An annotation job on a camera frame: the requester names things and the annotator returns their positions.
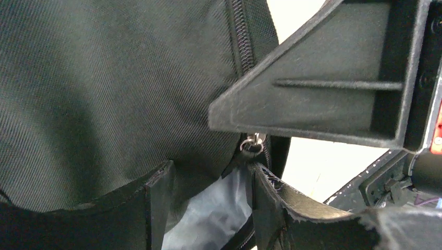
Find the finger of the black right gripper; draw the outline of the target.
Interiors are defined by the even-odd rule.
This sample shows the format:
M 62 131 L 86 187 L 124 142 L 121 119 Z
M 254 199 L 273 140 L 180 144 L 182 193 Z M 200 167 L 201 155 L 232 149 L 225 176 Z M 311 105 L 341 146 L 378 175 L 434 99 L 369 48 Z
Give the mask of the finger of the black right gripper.
M 403 148 L 429 1 L 330 1 L 210 105 L 208 124 Z

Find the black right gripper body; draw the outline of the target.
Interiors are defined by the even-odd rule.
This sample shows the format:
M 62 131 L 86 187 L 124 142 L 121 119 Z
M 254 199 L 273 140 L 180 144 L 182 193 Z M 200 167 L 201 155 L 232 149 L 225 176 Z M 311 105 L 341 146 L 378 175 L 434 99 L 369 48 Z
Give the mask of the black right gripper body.
M 419 192 L 441 196 L 441 1 L 425 1 L 426 19 L 405 146 Z

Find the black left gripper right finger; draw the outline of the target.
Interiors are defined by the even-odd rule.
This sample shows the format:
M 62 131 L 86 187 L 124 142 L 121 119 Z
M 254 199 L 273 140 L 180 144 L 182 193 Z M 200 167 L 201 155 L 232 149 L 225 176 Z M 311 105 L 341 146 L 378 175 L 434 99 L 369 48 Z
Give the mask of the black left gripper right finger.
M 248 202 L 258 249 L 441 249 L 441 211 L 370 208 L 346 212 L 248 166 Z

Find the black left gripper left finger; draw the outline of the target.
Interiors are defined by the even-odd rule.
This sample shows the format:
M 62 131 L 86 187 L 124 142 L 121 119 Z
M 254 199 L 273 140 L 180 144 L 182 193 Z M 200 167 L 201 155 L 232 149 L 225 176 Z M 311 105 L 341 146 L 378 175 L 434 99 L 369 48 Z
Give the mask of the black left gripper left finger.
M 175 177 L 172 161 L 72 210 L 1 204 L 1 249 L 161 249 Z

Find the black student backpack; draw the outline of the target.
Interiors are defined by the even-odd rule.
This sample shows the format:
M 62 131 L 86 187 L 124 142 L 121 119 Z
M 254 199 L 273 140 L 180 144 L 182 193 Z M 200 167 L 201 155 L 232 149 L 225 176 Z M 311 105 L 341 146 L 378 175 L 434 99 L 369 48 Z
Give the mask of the black student backpack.
M 1 204 L 72 210 L 172 161 L 161 249 L 252 249 L 248 164 L 211 102 L 278 45 L 267 1 L 1 1 Z

